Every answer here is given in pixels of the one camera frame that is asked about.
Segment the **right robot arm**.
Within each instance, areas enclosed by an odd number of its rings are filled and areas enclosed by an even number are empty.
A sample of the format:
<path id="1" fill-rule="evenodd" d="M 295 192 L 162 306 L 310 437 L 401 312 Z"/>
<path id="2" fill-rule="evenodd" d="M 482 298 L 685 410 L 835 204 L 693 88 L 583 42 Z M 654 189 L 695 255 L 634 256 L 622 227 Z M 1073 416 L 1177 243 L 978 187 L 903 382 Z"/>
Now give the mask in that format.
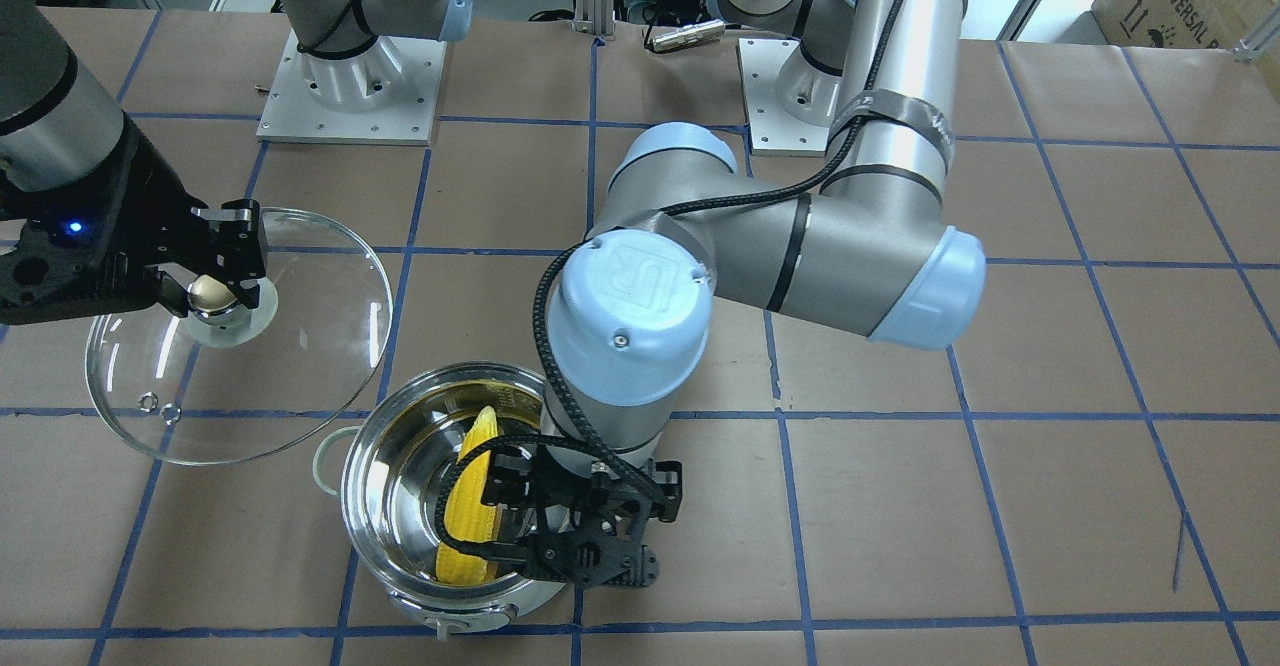
<path id="1" fill-rule="evenodd" d="M 422 143 L 433 69 L 474 0 L 280 0 L 284 53 L 259 136 Z M 37 0 L 3 0 L 3 323 L 161 305 L 178 318 L 270 314 L 268 234 L 251 199 L 191 195 Z"/>

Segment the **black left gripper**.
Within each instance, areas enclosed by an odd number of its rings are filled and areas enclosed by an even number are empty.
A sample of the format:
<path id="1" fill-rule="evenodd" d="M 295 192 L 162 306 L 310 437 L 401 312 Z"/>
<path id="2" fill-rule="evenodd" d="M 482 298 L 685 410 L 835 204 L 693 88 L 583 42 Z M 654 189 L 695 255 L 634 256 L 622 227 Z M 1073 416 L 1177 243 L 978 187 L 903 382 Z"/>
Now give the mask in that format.
<path id="1" fill-rule="evenodd" d="M 547 451 L 497 447 L 481 502 L 506 508 L 564 506 L 570 520 L 547 532 L 538 529 L 515 543 L 463 542 L 462 552 L 539 581 L 563 581 L 582 589 L 649 587 L 658 578 L 659 564 L 643 543 L 645 526 L 653 517 L 676 520 L 684 498 L 684 465 L 648 460 L 643 471 L 655 478 L 662 491 L 659 499 L 608 471 L 575 476 Z"/>

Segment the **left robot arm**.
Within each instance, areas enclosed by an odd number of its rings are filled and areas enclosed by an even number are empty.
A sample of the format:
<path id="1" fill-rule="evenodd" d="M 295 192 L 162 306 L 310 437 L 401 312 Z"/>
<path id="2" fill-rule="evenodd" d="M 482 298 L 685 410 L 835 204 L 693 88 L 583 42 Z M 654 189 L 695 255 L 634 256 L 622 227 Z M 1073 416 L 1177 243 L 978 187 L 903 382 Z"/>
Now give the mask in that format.
<path id="1" fill-rule="evenodd" d="M 824 165 L 791 186 L 744 175 L 701 126 L 644 131 L 602 218 L 544 272 L 532 337 L 540 429 L 499 435 L 442 483 L 442 544 L 522 578 L 648 587 L 643 533 L 673 521 L 682 467 L 652 456 L 710 330 L 714 298 L 918 350 L 980 302 L 986 254 L 942 220 L 957 38 L 969 0 L 710 0 L 723 14 L 828 19 L 840 85 Z"/>

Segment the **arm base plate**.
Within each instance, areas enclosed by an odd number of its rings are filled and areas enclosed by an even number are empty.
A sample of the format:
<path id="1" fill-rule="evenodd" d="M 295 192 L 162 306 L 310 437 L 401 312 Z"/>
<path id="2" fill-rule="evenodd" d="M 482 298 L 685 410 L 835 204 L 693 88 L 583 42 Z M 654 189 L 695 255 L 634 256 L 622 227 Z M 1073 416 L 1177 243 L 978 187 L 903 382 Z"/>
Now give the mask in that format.
<path id="1" fill-rule="evenodd" d="M 380 37 L 346 60 L 302 54 L 291 35 L 257 137 L 278 143 L 429 146 L 447 46 Z"/>
<path id="2" fill-rule="evenodd" d="M 739 64 L 751 150 L 788 158 L 824 154 L 840 78 L 813 67 L 796 40 L 741 38 Z"/>

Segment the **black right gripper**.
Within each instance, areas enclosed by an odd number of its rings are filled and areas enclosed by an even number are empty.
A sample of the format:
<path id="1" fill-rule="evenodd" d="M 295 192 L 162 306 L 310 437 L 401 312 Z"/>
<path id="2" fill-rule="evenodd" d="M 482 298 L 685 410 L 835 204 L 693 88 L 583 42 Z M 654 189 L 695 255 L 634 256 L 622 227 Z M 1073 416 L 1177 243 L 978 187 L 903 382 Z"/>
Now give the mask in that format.
<path id="1" fill-rule="evenodd" d="M 23 223 L 1 259 L 1 321 L 26 325 L 128 313 L 160 304 L 191 314 L 189 287 L 211 277 L 247 309 L 260 306 L 268 240 L 255 200 L 219 209 L 188 193 L 133 122 L 104 163 L 69 186 L 20 195 L 3 182 L 3 218 Z M 175 263 L 198 277 L 175 279 Z"/>

